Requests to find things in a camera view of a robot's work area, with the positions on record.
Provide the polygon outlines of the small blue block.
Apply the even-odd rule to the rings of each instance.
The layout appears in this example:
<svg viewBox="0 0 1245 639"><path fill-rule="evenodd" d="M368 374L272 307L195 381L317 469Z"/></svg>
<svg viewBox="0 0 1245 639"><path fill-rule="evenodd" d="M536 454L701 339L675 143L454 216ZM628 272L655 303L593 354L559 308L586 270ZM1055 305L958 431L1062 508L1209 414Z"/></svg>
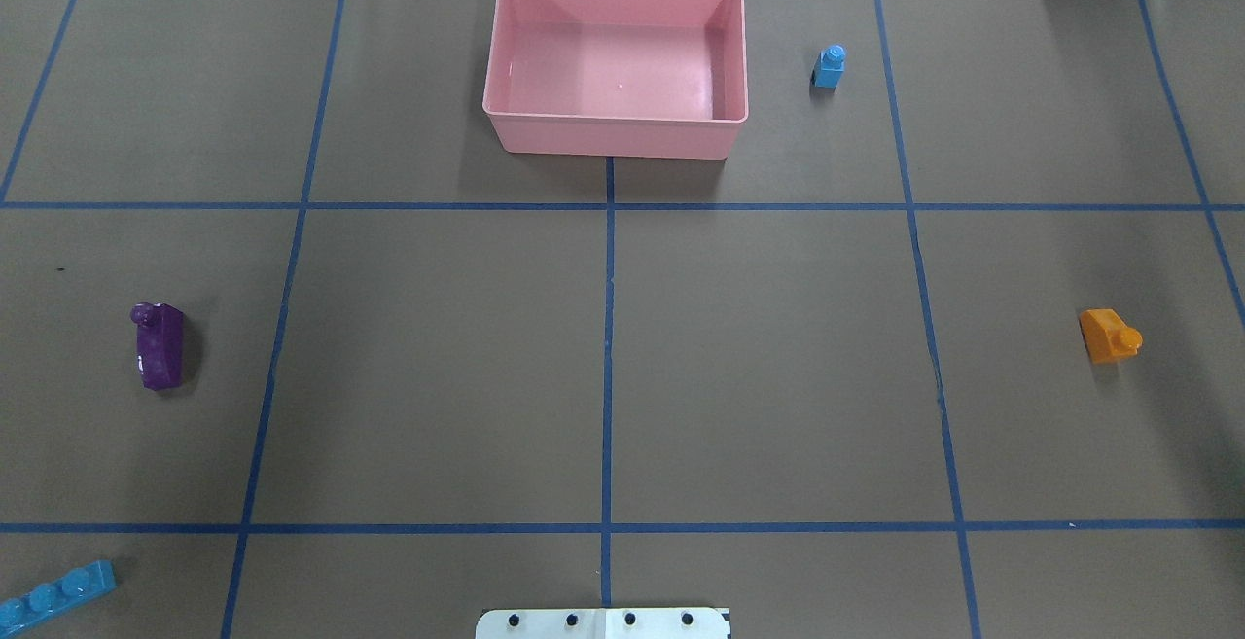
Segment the small blue block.
<svg viewBox="0 0 1245 639"><path fill-rule="evenodd" d="M842 82L845 67L847 49L842 44L830 44L818 55L810 82L817 88L835 88Z"/></svg>

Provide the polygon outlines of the orange sloped block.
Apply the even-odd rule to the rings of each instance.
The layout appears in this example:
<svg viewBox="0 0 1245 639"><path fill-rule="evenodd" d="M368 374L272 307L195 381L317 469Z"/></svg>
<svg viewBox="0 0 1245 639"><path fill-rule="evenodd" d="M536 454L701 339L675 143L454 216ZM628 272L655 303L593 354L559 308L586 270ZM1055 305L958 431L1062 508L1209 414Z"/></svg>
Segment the orange sloped block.
<svg viewBox="0 0 1245 639"><path fill-rule="evenodd" d="M1116 364L1134 357L1144 338L1112 309L1087 309L1078 315L1084 350L1092 364Z"/></svg>

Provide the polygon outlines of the long blue studded block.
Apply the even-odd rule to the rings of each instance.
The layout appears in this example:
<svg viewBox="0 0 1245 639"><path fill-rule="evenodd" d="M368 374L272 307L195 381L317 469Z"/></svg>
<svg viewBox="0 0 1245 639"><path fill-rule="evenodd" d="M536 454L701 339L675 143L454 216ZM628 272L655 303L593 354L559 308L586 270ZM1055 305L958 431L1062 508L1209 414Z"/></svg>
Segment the long blue studded block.
<svg viewBox="0 0 1245 639"><path fill-rule="evenodd" d="M116 589L113 564L97 561L71 569L59 580L35 585L24 595L1 604L1 638L15 638L44 622L56 620L73 609Z"/></svg>

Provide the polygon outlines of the pink plastic box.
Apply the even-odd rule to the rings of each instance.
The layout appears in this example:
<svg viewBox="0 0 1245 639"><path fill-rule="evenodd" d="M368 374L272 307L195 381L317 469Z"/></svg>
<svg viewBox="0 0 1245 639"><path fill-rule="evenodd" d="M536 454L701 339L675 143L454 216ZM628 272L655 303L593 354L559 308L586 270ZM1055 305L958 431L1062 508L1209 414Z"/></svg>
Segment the pink plastic box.
<svg viewBox="0 0 1245 639"><path fill-rule="evenodd" d="M496 0L481 107L515 154L725 159L745 0Z"/></svg>

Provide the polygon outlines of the white mounting plate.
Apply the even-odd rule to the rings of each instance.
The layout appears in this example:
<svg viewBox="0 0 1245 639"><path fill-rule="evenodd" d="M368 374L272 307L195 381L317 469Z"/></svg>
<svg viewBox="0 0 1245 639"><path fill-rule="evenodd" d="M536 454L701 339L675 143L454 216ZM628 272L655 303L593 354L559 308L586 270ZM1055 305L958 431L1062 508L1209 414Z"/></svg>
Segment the white mounting plate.
<svg viewBox="0 0 1245 639"><path fill-rule="evenodd" d="M730 612L712 607L496 609L476 638L730 638Z"/></svg>

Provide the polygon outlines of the purple sloped block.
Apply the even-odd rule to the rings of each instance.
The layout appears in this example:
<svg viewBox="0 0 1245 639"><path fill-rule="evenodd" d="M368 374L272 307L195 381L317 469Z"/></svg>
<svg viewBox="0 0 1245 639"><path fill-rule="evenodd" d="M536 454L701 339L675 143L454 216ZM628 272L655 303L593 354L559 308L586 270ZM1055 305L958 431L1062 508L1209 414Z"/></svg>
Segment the purple sloped block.
<svg viewBox="0 0 1245 639"><path fill-rule="evenodd" d="M129 310L136 325L136 365L153 391L183 382L184 314L169 303L139 301Z"/></svg>

